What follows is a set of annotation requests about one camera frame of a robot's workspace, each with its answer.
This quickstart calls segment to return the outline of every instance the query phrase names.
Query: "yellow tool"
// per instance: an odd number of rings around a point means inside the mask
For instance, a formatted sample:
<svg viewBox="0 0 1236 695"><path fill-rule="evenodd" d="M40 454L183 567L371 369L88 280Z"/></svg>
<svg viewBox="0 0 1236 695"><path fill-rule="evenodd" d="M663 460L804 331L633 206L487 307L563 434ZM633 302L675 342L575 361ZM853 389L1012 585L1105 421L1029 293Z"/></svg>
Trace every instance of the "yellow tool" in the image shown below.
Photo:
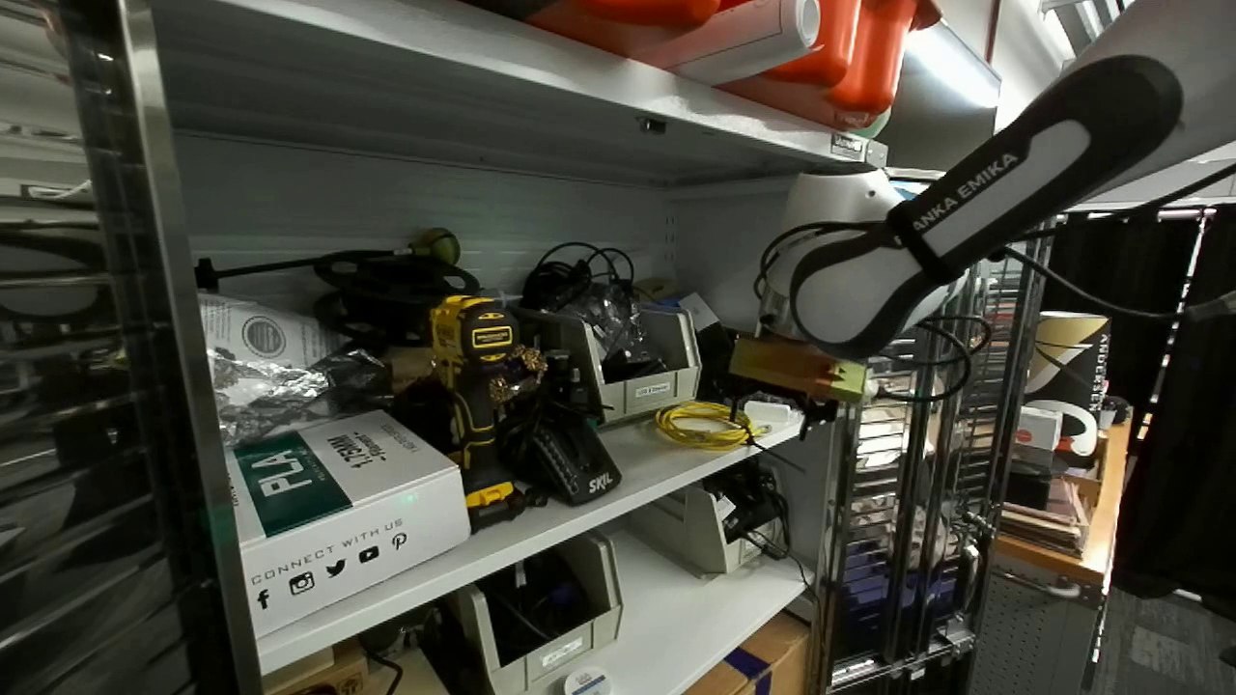
<svg viewBox="0 0 1236 695"><path fill-rule="evenodd" d="M515 320L495 298L451 293L433 311L436 380L451 389L451 460L465 469L474 524L518 514L518 492L495 456L508 393L504 369L518 354Z"/></svg>

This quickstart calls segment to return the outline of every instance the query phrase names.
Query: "black strap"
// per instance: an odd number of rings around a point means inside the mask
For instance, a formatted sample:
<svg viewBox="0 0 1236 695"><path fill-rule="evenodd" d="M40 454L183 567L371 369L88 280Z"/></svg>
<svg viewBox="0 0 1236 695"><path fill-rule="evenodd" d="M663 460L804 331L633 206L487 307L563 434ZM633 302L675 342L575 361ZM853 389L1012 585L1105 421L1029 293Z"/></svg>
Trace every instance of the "black strap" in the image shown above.
<svg viewBox="0 0 1236 695"><path fill-rule="evenodd" d="M912 224L912 215L909 215L904 206L895 206L895 210L889 212L889 231L891 231L891 239L895 239L904 250L914 255L914 264L923 266L923 273L929 273L930 281L945 288L945 281L962 280L962 266L949 264L949 259L943 259L943 255L934 255L934 249L914 231L914 224Z"/></svg>

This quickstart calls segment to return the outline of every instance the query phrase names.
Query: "yellow power drill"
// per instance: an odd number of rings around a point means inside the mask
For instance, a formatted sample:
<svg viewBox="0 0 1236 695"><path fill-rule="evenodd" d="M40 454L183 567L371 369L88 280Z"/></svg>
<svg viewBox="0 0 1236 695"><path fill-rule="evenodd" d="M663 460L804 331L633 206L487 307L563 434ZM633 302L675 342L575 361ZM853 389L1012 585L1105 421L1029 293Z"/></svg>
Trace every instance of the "yellow power drill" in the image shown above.
<svg viewBox="0 0 1236 695"><path fill-rule="evenodd" d="M474 524L515 518L518 487L497 465L495 438L515 361L515 320L495 298L451 293L433 311L436 380L451 389L451 460L465 469Z"/></svg>

